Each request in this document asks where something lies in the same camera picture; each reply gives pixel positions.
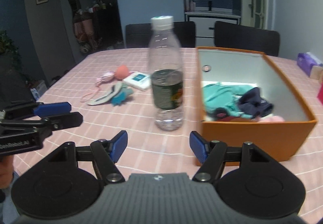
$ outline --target purple tissue box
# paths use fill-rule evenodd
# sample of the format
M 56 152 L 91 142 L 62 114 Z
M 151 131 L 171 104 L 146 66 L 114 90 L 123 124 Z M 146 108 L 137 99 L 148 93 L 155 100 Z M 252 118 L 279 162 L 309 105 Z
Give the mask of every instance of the purple tissue box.
M 297 65 L 309 77 L 311 75 L 311 70 L 312 70 L 313 66 L 317 66 L 318 64 L 307 53 L 299 53 L 297 56 Z

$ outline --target bottle label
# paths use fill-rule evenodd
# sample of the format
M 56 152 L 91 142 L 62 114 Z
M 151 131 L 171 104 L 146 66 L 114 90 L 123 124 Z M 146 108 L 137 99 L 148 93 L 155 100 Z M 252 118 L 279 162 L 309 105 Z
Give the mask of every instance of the bottle label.
M 151 76 L 151 86 L 156 107 L 173 110 L 183 103 L 183 73 L 176 70 L 160 70 Z

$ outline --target cabinet drawer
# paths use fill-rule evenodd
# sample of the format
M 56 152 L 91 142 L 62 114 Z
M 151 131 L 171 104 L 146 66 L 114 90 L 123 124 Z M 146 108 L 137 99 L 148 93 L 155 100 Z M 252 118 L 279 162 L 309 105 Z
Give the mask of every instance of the cabinet drawer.
M 214 47 L 214 38 L 196 38 L 196 47 Z
M 237 19 L 220 19 L 220 18 L 203 18 L 190 17 L 189 21 L 194 21 L 196 26 L 197 37 L 214 37 L 214 24 L 216 21 L 224 21 L 228 23 L 237 24 Z

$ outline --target pink tablecloth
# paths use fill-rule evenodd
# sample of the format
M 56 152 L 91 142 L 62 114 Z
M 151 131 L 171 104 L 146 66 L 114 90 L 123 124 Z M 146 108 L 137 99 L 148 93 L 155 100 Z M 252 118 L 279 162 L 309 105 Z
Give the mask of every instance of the pink tablecloth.
M 181 129 L 165 132 L 154 125 L 154 106 L 150 90 L 141 92 L 135 89 L 132 99 L 122 106 L 106 104 L 91 107 L 80 103 L 80 97 L 89 89 L 94 90 L 95 79 L 106 71 L 114 71 L 122 64 L 127 65 L 131 71 L 147 71 L 147 49 L 97 52 L 73 68 L 41 97 L 44 103 L 69 102 L 73 111 L 83 115 L 83 124 L 78 128 L 55 132 L 45 140 L 42 150 L 17 155 L 14 160 L 17 172 L 24 173 L 66 141 L 74 141 L 77 146 L 89 145 L 94 140 L 111 139 L 120 130 L 127 130 L 128 147 L 117 163 L 126 178 L 133 172 L 187 172 L 192 177 L 198 169 L 188 142 L 189 133 L 196 129 L 197 124 L 193 97 L 196 51 L 183 49 L 182 52 L 185 121 Z M 295 61 L 277 57 L 272 59 L 300 90 L 319 120 L 298 153 L 290 161 L 283 162 L 306 187 L 306 200 L 300 216 L 308 223 L 316 223 L 323 217 L 323 106 L 316 99 L 320 85 L 318 81 L 306 77 Z M 102 85 L 101 94 L 110 86 L 111 84 Z M 90 162 L 80 162 L 79 166 L 94 173 Z M 227 167 L 225 172 L 232 169 L 235 167 Z

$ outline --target open box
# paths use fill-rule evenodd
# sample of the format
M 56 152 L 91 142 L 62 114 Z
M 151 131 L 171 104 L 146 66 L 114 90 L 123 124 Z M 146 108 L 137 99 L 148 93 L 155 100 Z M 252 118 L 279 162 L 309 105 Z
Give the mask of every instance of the open box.
M 196 83 L 200 121 L 197 131 L 208 141 L 220 140 L 228 146 L 250 141 L 277 161 L 286 161 L 304 143 L 316 124 L 316 118 L 303 97 L 275 63 L 264 53 L 238 49 L 198 47 Z M 209 72 L 203 66 L 211 66 Z M 206 83 L 252 83 L 261 88 L 261 96 L 274 104 L 273 113 L 285 122 L 206 121 L 202 87 Z

